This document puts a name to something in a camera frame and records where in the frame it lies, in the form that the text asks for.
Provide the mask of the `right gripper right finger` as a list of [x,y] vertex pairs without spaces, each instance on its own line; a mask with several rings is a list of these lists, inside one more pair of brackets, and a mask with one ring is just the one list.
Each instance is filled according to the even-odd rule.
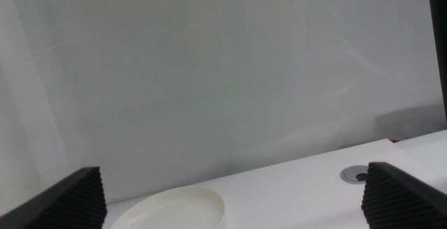
[[368,165],[361,209],[370,228],[446,229],[446,194],[385,162]]

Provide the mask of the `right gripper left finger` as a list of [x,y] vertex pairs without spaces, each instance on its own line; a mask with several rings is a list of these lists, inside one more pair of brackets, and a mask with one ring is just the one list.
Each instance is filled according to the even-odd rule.
[[1,227],[101,229],[106,216],[100,168],[88,167],[1,216]]

